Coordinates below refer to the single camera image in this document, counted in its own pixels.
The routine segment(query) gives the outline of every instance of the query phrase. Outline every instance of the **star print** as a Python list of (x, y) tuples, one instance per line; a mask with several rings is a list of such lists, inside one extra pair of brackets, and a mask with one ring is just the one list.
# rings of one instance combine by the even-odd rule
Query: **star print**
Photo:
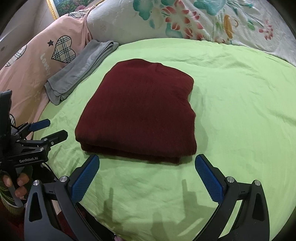
[(49, 46), (53, 46), (53, 45), (54, 45), (54, 41), (50, 40), (50, 41), (48, 42), (48, 47), (49, 47)]
[(37, 91), (37, 93), (35, 94), (35, 102), (37, 101), (37, 100), (40, 100), (40, 92), (39, 91)]

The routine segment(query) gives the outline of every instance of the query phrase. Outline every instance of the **plaid heart print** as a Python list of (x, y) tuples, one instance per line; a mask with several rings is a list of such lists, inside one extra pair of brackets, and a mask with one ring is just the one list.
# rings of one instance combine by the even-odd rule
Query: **plaid heart print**
[(60, 37), (54, 48), (54, 53), (52, 59), (63, 62), (70, 63), (75, 59), (76, 54), (73, 49), (71, 49), (72, 39), (68, 35)]
[(68, 16), (73, 17), (73, 18), (82, 18), (82, 17), (84, 17), (86, 15), (87, 11), (79, 10), (79, 11), (76, 11), (76, 12), (71, 12), (71, 13), (68, 13)]
[(17, 51), (16, 54), (13, 55), (11, 57), (11, 59), (5, 64), (5, 67), (8, 67), (8, 66), (12, 65), (14, 63), (14, 61), (16, 61), (17, 59), (22, 57), (22, 55), (24, 54), (26, 49), (27, 49), (27, 45), (23, 46), (19, 51)]

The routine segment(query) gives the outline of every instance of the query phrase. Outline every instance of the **human hand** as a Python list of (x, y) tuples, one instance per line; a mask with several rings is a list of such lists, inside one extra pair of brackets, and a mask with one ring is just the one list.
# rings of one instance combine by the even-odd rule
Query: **human hand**
[[(24, 196), (27, 194), (27, 189), (25, 188), (25, 184), (27, 184), (30, 181), (29, 177), (25, 173), (21, 173), (20, 176), (17, 179), (17, 184), (20, 186), (18, 189), (15, 190), (15, 195), (18, 198), (24, 199)], [(3, 175), (3, 183), (7, 187), (11, 187), (12, 180), (8, 175)]]

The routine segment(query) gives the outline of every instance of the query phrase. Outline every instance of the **folded red towel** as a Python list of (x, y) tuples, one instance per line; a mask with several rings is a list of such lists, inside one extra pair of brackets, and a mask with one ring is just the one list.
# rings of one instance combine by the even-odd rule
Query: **folded red towel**
[(87, 103), (76, 140), (89, 152), (176, 163), (196, 153), (192, 87), (192, 77), (160, 63), (119, 62)]

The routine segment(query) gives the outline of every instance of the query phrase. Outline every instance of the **folded gray cloth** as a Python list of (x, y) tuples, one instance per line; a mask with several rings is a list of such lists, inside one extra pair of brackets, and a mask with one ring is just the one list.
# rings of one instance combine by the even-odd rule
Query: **folded gray cloth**
[(118, 46), (113, 41), (102, 43), (91, 40), (72, 62), (47, 80), (44, 87), (50, 101), (59, 105)]

